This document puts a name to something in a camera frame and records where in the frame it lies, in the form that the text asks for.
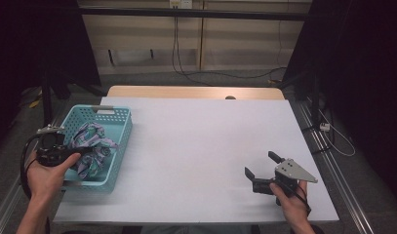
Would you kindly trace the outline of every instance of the teal basket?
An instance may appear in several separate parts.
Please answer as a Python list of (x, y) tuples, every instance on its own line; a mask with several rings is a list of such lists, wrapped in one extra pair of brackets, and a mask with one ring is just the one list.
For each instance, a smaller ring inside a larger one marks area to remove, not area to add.
[(103, 168), (90, 178), (80, 178), (76, 171), (67, 170), (62, 189), (91, 190), (112, 192), (128, 144), (132, 129), (131, 110), (128, 107), (107, 105), (75, 105), (67, 114), (63, 123), (64, 144), (68, 144), (79, 128), (95, 122), (103, 126), (104, 135), (118, 144), (115, 152), (104, 158)]

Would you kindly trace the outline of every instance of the person's left hand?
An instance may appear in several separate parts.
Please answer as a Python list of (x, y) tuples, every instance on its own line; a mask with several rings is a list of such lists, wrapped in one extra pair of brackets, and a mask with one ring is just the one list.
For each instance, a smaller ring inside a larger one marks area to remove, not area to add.
[[(30, 162), (36, 158), (36, 152), (30, 154)], [(68, 168), (73, 166), (79, 160), (80, 154), (70, 155), (62, 164), (56, 167), (44, 167), (37, 161), (30, 165), (27, 177), (28, 186), (31, 190), (31, 197), (38, 197), (43, 201), (51, 201), (60, 191), (63, 184), (64, 174)]]

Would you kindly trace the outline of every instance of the white cable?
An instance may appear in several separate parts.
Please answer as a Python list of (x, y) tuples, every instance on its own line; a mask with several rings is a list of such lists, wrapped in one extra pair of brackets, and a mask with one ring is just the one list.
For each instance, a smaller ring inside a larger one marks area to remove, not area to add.
[(331, 127), (332, 129), (334, 129), (334, 130), (336, 131), (336, 133), (338, 133), (341, 137), (343, 137), (343, 138), (346, 140), (347, 143), (350, 144), (350, 146), (351, 146), (352, 149), (353, 149), (353, 153), (347, 154), (347, 153), (341, 152), (341, 150), (339, 150), (337, 147), (335, 147), (334, 144), (332, 144), (332, 142), (330, 141), (330, 139), (326, 136), (326, 133), (324, 133), (324, 136), (325, 136), (326, 140), (329, 142), (329, 144), (330, 144), (338, 153), (340, 153), (341, 155), (344, 155), (344, 156), (347, 156), (347, 157), (351, 157), (351, 156), (355, 155), (355, 153), (356, 153), (356, 148), (353, 146), (353, 144), (350, 142), (350, 140), (348, 140), (346, 136), (344, 136), (341, 132), (339, 132), (339, 131), (330, 123), (330, 121), (326, 118), (326, 116), (323, 114), (323, 112), (322, 112), (322, 110), (320, 110), (320, 108), (319, 108), (319, 112), (320, 112), (320, 114), (323, 116), (323, 118), (326, 120), (326, 122), (330, 125), (330, 127)]

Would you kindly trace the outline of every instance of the crumpled fabric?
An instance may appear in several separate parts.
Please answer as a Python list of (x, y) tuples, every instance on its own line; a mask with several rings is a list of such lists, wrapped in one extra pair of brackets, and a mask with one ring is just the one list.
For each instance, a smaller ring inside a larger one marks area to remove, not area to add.
[(118, 144), (104, 135), (102, 125), (88, 122), (79, 128), (67, 147), (94, 147), (93, 152), (82, 155), (72, 168), (77, 171), (79, 177), (89, 178), (102, 170), (104, 158), (110, 156)]

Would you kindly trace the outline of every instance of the white sheet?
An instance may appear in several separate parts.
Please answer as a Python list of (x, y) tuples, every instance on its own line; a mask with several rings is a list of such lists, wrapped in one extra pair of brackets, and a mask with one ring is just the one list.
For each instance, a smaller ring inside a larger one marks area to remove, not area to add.
[(308, 183), (310, 220), (338, 220), (286, 100), (104, 97), (129, 106), (133, 131), (111, 194), (67, 191), (55, 222), (115, 224), (283, 221), (275, 197), (244, 175), (274, 177), (274, 151), (319, 179)]

